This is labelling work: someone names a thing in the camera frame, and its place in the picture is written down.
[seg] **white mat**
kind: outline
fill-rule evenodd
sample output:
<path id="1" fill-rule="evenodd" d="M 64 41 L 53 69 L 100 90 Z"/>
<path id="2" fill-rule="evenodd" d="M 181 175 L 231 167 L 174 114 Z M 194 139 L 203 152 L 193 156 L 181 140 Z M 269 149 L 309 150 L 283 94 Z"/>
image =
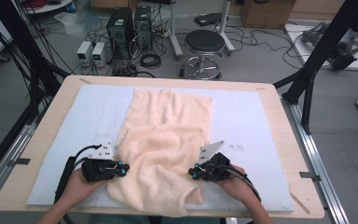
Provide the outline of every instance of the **white mat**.
<path id="1" fill-rule="evenodd" d="M 115 144 L 135 87 L 84 85 L 66 116 L 39 171 L 28 205 L 51 205 L 66 160 L 89 145 Z M 268 211 L 294 211 L 292 199 L 257 92 L 173 89 L 213 97 L 210 142 L 225 140 L 221 152 L 242 166 Z M 194 210 L 245 211 L 213 183 L 206 183 L 205 204 Z M 101 187 L 79 206 L 120 207 Z"/>
<path id="2" fill-rule="evenodd" d="M 289 37 L 292 40 L 292 42 L 294 42 L 300 35 L 302 35 L 303 31 L 309 30 L 313 27 L 314 26 L 286 24 L 285 29 L 286 29 L 287 33 L 289 34 Z M 312 53 L 314 46 L 312 46 L 311 43 L 303 43 L 300 40 L 300 38 L 295 43 L 295 49 L 296 49 L 298 56 L 301 56 L 300 57 L 301 62 L 305 63 L 307 61 L 307 59 L 310 57 L 310 54 Z M 358 71 L 358 53 L 355 53 L 353 55 L 353 57 L 356 58 L 357 61 L 354 61 L 353 63 L 351 63 L 344 70 Z M 324 65 L 322 66 L 322 68 L 333 69 L 333 67 L 330 65 L 329 62 L 324 62 Z"/>

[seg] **round stool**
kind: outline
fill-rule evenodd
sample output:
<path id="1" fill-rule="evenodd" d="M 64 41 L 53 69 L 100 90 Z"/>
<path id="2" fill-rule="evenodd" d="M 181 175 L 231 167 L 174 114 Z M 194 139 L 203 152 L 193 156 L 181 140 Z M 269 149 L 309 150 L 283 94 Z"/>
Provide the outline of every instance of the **round stool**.
<path id="1" fill-rule="evenodd" d="M 225 39 L 220 34 L 208 30 L 192 31 L 186 35 L 185 45 L 188 50 L 199 55 L 185 63 L 185 72 L 189 78 L 209 80 L 222 76 L 217 63 L 206 57 L 221 55 L 220 51 L 225 46 Z"/>

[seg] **wooden table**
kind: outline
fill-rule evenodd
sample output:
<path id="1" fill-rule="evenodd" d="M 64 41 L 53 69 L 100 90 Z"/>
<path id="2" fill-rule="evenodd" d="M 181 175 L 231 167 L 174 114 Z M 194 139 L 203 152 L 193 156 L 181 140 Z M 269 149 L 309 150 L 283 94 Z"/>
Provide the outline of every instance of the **wooden table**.
<path id="1" fill-rule="evenodd" d="M 28 165 L 16 165 L 11 175 L 0 191 L 0 211 L 46 211 L 47 206 L 28 206 L 26 201 L 36 181 L 40 166 L 46 153 L 54 142 L 66 114 L 76 98 L 82 85 L 103 84 L 118 86 L 169 87 L 188 89 L 216 89 L 233 91 L 257 91 L 268 120 L 275 147 L 281 160 L 282 168 L 295 212 L 271 213 L 272 217 L 322 218 L 324 209 L 320 198 L 310 178 L 301 178 L 299 172 L 307 172 L 300 148 L 283 110 L 281 100 L 275 88 L 266 83 L 243 83 L 223 81 L 202 81 L 182 79 L 158 79 L 138 77 L 85 77 L 70 76 L 62 84 L 48 111 L 41 120 L 34 136 L 30 140 L 21 157 L 31 159 Z M 116 213 L 137 214 L 129 209 L 112 208 L 73 208 L 72 212 L 83 213 Z M 191 216 L 216 217 L 248 217 L 249 214 L 232 211 L 222 211 L 213 214 L 206 211 L 189 211 Z"/>

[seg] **wrinkled towel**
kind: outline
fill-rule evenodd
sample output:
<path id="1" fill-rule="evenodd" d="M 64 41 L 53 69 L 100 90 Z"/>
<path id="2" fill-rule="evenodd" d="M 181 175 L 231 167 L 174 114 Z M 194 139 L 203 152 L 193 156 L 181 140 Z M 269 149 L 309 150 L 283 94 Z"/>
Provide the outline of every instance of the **wrinkled towel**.
<path id="1" fill-rule="evenodd" d="M 203 203 L 203 182 L 187 171 L 208 143 L 212 103 L 205 96 L 136 90 L 115 153 L 131 168 L 108 183 L 111 198 L 165 217 L 187 216 L 185 203 Z"/>

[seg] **black stool seat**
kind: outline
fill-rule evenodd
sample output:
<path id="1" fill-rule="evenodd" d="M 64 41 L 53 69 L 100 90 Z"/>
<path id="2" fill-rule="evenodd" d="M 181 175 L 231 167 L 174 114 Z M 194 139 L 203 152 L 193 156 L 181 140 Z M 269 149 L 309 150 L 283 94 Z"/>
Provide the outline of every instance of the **black stool seat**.
<path id="1" fill-rule="evenodd" d="M 218 51 L 225 46 L 225 39 L 214 31 L 195 30 L 186 35 L 186 44 L 197 51 Z"/>

